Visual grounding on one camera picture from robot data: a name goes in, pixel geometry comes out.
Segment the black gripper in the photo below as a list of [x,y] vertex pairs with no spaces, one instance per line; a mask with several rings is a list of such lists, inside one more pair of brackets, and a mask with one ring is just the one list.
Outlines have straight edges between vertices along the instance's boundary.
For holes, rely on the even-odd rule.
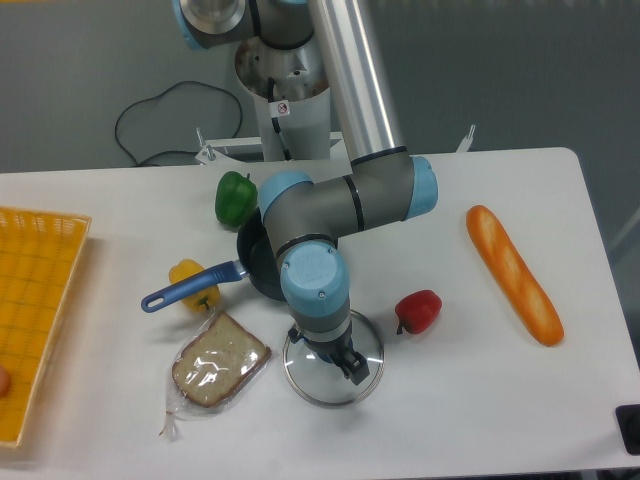
[[360,385],[370,374],[366,358],[358,351],[353,350],[352,326],[337,338],[328,342],[318,342],[303,335],[296,326],[289,329],[289,340],[292,343],[302,342],[311,351],[320,355],[321,359],[334,363],[343,375],[354,385]]

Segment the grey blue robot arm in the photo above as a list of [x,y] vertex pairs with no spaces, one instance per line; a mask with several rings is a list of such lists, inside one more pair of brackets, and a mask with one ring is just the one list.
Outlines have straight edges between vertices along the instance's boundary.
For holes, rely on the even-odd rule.
[[260,100],[268,157],[299,160],[328,150],[327,117],[304,102],[332,96],[351,163],[349,175],[314,182],[301,172],[266,180],[258,205],[293,337],[353,383],[369,374],[352,344],[348,272],[340,238],[431,211],[429,162],[409,155],[388,93],[365,1],[177,1],[185,40],[209,49],[237,43],[236,74]]

